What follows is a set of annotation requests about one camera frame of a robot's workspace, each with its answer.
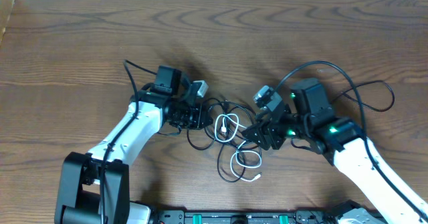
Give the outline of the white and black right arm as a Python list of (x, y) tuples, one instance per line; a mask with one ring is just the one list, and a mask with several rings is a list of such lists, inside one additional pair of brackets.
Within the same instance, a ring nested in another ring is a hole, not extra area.
[(296, 111), (279, 94), (264, 86), (253, 97), (263, 110), (242, 135), (264, 150), (279, 149), (285, 140), (301, 139), (347, 176), (387, 223), (426, 223), (424, 201), (382, 158), (362, 128), (338, 117), (324, 86), (309, 78), (290, 88)]

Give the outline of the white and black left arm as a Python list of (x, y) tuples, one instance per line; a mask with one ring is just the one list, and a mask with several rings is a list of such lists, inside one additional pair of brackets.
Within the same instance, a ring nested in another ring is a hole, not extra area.
[(87, 153), (64, 160), (55, 223), (150, 223), (152, 209), (130, 199), (130, 167), (146, 143), (168, 123), (178, 130), (200, 130), (213, 120), (190, 90), (176, 98), (140, 90), (113, 130)]

